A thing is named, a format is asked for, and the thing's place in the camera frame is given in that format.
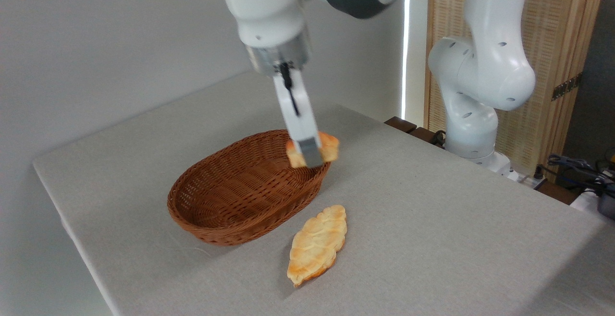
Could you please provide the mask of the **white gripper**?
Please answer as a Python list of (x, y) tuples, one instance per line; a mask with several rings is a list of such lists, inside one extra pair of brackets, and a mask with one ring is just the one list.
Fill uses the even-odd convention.
[(290, 66), (280, 66), (274, 86), (286, 129), (309, 169), (323, 165), (321, 141), (316, 119), (305, 89), (302, 73)]

